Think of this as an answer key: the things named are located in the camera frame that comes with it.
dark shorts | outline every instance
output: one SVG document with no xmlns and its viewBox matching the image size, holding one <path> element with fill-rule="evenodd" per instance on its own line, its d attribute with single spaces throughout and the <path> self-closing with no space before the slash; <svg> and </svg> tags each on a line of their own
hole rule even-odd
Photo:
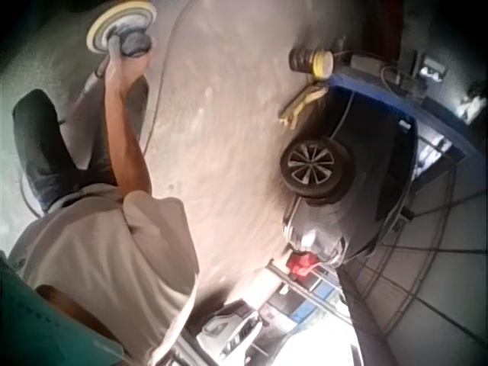
<svg viewBox="0 0 488 366">
<path fill-rule="evenodd" d="M 44 212 L 60 198 L 94 183 L 117 185 L 100 125 L 86 170 L 76 168 L 59 130 L 53 103 L 40 89 L 14 107 L 14 137 L 22 169 Z"/>
</svg>

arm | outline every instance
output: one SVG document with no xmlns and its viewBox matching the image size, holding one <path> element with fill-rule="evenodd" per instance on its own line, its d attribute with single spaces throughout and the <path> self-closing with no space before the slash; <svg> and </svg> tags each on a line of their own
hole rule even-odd
<svg viewBox="0 0 488 366">
<path fill-rule="evenodd" d="M 151 194 L 147 165 L 125 110 L 130 86 L 146 71 L 150 55 L 136 59 L 122 57 L 118 37 L 110 39 L 109 50 L 111 60 L 105 73 L 105 119 L 108 151 L 118 191 L 123 196 L 132 191 Z"/>
</svg>

hand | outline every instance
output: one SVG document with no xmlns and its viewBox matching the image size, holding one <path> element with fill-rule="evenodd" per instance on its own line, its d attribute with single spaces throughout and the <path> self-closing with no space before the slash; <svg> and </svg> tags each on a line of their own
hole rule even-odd
<svg viewBox="0 0 488 366">
<path fill-rule="evenodd" d="M 132 84 L 144 75 L 153 54 L 153 48 L 137 58 L 124 57 L 120 54 L 120 38 L 112 36 L 108 40 L 108 52 L 110 62 L 105 72 L 105 88 L 108 92 L 117 93 L 125 98 Z"/>
</svg>

teal cloth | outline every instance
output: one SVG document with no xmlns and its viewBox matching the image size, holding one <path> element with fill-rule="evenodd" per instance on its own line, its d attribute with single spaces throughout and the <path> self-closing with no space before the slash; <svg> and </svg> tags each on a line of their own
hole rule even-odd
<svg viewBox="0 0 488 366">
<path fill-rule="evenodd" d="M 121 345 L 50 306 L 28 287 L 0 252 L 0 364 L 110 366 Z"/>
</svg>

orbital polisher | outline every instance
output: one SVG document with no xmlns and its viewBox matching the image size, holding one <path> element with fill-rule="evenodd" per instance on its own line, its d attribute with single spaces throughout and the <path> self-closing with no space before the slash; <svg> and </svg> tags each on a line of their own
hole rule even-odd
<svg viewBox="0 0 488 366">
<path fill-rule="evenodd" d="M 86 46 L 93 53 L 104 53 L 106 57 L 87 78 L 75 106 L 90 89 L 105 75 L 110 57 L 108 40 L 117 35 L 120 38 L 120 54 L 125 57 L 140 57 L 151 49 L 151 37 L 146 34 L 156 19 L 156 8 L 149 2 L 121 2 L 100 15 L 86 35 Z"/>
</svg>

